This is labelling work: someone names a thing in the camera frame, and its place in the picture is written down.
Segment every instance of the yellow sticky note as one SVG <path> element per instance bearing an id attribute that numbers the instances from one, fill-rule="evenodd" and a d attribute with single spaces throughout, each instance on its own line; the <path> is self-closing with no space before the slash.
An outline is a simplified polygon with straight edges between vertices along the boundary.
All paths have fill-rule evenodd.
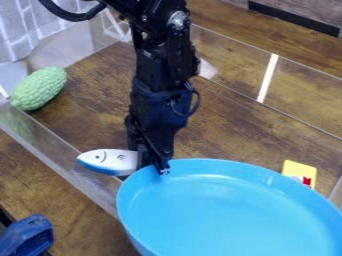
<path id="1" fill-rule="evenodd" d="M 316 168 L 289 160 L 284 160 L 281 174 L 315 189 Z"/>

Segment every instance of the cable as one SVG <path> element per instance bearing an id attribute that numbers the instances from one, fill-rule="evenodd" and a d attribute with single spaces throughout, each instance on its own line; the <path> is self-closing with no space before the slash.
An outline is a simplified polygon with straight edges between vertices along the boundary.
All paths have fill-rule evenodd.
<path id="1" fill-rule="evenodd" d="M 174 106 L 176 106 L 176 101 L 174 101 L 174 99 L 170 99 L 170 108 L 172 108 L 172 111 L 173 111 L 173 113 L 174 113 L 176 115 L 189 117 L 189 116 L 192 116 L 192 115 L 194 114 L 194 112 L 196 112 L 196 110 L 197 110 L 197 108 L 198 108 L 201 96 L 200 96 L 198 91 L 192 87 L 192 85 L 190 85 L 190 83 L 189 83 L 188 81 L 184 83 L 184 86 L 185 86 L 185 88 L 192 92 L 192 94 L 196 94 L 196 96 L 197 96 L 196 103 L 194 103 L 192 109 L 188 111 L 186 114 L 182 114 L 182 113 L 177 112 L 177 110 L 176 110 L 176 108 L 174 108 Z"/>
<path id="2" fill-rule="evenodd" d="M 96 14 L 106 7 L 106 4 L 100 2 L 94 7 L 92 7 L 85 13 L 71 13 L 61 9 L 51 0 L 38 0 L 41 5 L 49 10 L 51 14 L 54 14 L 58 18 L 78 22 L 84 20 L 92 19 Z"/>

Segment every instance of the wooden tabletop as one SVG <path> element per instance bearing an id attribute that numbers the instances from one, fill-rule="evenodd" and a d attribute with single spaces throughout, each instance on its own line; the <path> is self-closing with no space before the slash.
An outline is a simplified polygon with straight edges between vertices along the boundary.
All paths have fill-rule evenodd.
<path id="1" fill-rule="evenodd" d="M 218 1 L 190 0 L 189 7 L 194 22 L 202 26 L 325 72 L 340 71 L 337 39 Z M 132 47 L 116 43 L 67 68 L 65 89 L 31 113 L 81 151 L 125 148 L 122 120 L 133 66 Z M 201 78 L 192 82 L 202 103 L 176 136 L 174 157 L 225 158 L 275 171 L 291 159 L 317 168 L 316 188 L 327 195 L 342 175 L 340 140 L 226 87 Z M 136 255 L 118 221 L 1 131 L 0 141 L 0 206 L 13 219 L 33 213 L 50 219 L 55 235 L 51 255 Z"/>

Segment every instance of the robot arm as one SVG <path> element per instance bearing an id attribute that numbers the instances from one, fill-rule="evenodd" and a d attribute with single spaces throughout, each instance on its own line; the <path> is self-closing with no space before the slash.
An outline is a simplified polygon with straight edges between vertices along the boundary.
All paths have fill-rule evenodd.
<path id="1" fill-rule="evenodd" d="M 50 0 L 38 1 L 47 8 L 46 2 L 50 3 Z M 168 172 L 168 160 L 173 156 L 174 134 L 185 127 L 200 102 L 198 93 L 188 81 L 197 74 L 198 60 L 189 41 L 190 22 L 185 1 L 98 2 L 93 9 L 98 11 L 108 5 L 126 18 L 132 30 L 136 73 L 125 118 L 128 149 L 138 152 L 138 168 L 154 164 L 162 174 Z M 92 15 L 76 15 L 89 19 L 96 12 L 93 9 Z M 193 94 L 197 95 L 197 102 L 190 110 Z"/>

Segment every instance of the blue plastic basin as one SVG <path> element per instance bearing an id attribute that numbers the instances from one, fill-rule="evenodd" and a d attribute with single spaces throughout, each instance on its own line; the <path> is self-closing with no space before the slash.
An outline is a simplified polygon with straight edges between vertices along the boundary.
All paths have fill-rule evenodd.
<path id="1" fill-rule="evenodd" d="M 248 164 L 186 159 L 124 181 L 118 218 L 141 255 L 340 256 L 342 215 L 320 194 Z"/>

